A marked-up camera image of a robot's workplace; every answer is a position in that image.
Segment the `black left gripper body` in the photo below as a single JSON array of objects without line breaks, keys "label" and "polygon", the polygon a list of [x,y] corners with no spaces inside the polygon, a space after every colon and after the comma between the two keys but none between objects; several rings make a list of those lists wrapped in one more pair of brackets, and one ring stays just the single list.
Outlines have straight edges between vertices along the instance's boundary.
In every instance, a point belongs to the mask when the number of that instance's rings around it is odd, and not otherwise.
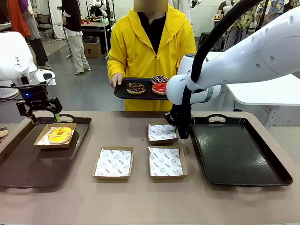
[{"label": "black left gripper body", "polygon": [[47,84],[42,82],[37,85],[23,86],[19,88],[21,99],[18,103],[28,106],[32,110],[42,110],[50,106],[47,97]]}]

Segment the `person's right hand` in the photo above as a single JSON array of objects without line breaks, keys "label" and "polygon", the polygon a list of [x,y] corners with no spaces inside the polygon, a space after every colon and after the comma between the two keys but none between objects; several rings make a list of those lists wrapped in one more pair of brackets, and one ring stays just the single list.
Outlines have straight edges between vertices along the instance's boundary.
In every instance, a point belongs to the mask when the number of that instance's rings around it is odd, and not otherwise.
[{"label": "person's right hand", "polygon": [[115,73],[112,75],[110,79],[110,85],[113,89],[116,88],[117,85],[121,85],[123,79],[122,73]]}]

